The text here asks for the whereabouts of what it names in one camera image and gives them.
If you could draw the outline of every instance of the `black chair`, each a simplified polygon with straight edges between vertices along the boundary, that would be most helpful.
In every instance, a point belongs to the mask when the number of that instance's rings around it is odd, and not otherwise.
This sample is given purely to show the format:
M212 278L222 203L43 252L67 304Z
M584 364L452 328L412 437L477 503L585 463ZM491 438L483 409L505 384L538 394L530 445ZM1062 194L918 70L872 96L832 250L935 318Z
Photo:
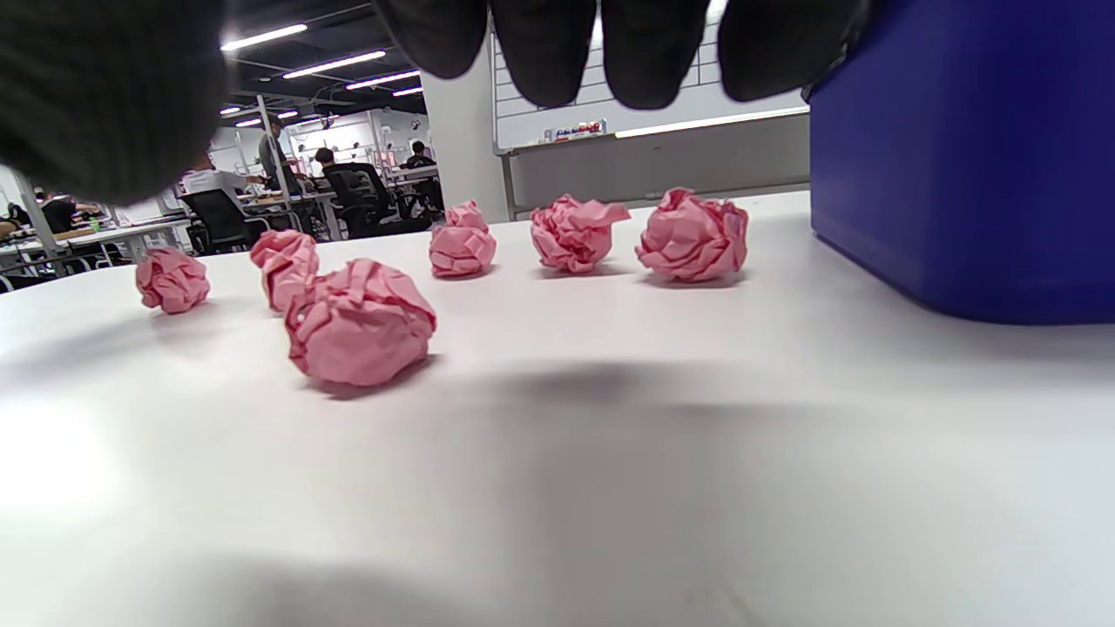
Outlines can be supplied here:
M222 190L182 196L190 211L205 225L205 243L200 252L216 254L248 250L268 229L265 220L246 218Z
M424 199L416 194L392 195L370 163L338 163L322 172L337 193L337 201L341 205L338 216L348 226L350 239L417 233L433 225L428 211L424 210L417 218L414 215L415 205L423 204ZM349 186L349 180L360 174L366 175L371 183L371 189L366 193ZM382 222L395 215L400 219Z

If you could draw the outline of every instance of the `blue plastic bin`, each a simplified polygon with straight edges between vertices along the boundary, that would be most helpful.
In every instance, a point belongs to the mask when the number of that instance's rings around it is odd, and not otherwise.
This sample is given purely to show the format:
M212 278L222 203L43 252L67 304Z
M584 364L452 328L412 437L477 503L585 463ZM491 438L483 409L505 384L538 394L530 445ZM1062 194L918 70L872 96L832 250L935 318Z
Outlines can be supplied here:
M952 316L1115 321L1115 0L892 0L811 105L822 240Z

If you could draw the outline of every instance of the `gloved hand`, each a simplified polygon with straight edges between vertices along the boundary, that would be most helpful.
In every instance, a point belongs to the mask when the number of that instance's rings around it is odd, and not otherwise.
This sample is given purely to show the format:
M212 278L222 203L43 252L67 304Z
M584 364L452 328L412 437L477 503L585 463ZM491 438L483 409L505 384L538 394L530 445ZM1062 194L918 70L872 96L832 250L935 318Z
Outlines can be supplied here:
M882 0L733 0L719 32L740 100L818 80ZM602 0L604 70L632 108L669 105L700 45L708 0ZM464 74L495 19L520 91L575 98L595 0L377 0L425 71ZM205 149L225 89L223 0L3 0L0 161L36 184L125 204L171 184Z
M130 203L209 145L226 89L223 0L2 0L0 161Z
M473 64L491 7L507 70L527 100L571 103L589 56L597 0L377 0L425 71L455 78ZM637 109L673 102L705 31L709 0L601 0L604 73ZM720 22L727 94L753 100L815 83L846 52L880 0L731 0Z

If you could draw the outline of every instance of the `ceiling light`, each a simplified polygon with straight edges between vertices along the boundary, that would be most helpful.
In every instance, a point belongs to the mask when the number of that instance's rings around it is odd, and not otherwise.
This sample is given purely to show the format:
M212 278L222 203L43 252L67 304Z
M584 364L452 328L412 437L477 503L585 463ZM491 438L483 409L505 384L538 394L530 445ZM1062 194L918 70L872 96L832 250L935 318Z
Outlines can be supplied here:
M368 52L367 55L360 55L357 57L349 57L347 59L338 59L328 64L320 66L308 67L306 69L300 69L298 71L292 71L290 74L282 75L283 78L298 78L299 76L307 76L310 74L318 74L319 71L326 71L328 69L333 69L337 67L350 66L352 64L359 64L361 61L370 61L372 59L381 59L387 56L387 52L382 50L376 50L375 52Z
M676 124L663 124L661 126L648 126L632 131L619 131L615 133L617 139L624 137L638 137L640 135L655 135L657 133L669 133L671 131L687 131L689 128L704 128L706 126L719 126L721 124L733 124L736 122L747 122L752 119L766 119L768 117L784 117L787 115L798 115L809 113L809 106L789 107L773 112L745 113L741 115L728 115L725 117L710 117L708 119L695 119L691 122L679 122Z
M346 87L346 89L359 89L361 87L371 87L372 85L379 85L381 83L390 83L392 80L403 80L404 78L410 78L413 76L418 76L421 74L418 70L405 71L403 74L392 74L391 76L380 76L379 78L372 78L371 80L365 80L363 83L353 83Z
M297 23L294 26L288 26L287 28L280 28L279 30L272 30L271 32L264 32L263 35L256 35L255 37L249 37L246 39L237 39L235 41L230 41L221 49L225 52L232 50L239 50L241 48L246 48L248 46L254 46L263 41L271 41L272 39L279 39L280 37L287 37L288 35L294 35L295 32L302 32L307 27L304 23Z

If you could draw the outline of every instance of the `pink crumpled paper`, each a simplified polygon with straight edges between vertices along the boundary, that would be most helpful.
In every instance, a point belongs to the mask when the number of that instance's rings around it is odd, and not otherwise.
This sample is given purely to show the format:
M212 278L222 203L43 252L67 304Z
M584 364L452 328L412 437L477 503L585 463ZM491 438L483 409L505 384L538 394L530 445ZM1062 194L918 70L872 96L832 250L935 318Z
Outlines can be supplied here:
M178 249L158 248L136 266L136 288L144 306L182 314L205 302L210 284L204 263Z
M650 214L634 252L658 274L708 281L744 267L747 212L731 202L706 201L689 190L670 190Z
M495 238L488 233L484 214L469 201L449 209L448 224L434 229L429 262L435 277L467 277L486 271L495 258Z
M318 243L294 230L266 231L252 247L252 263L263 270L263 292L273 311L285 311L318 273Z
M426 357L437 316L410 277L370 259L319 277L287 310L290 358L308 376L377 386Z
M582 203L565 194L531 214L531 238L543 266L584 274L612 250L612 224L630 218L622 204Z

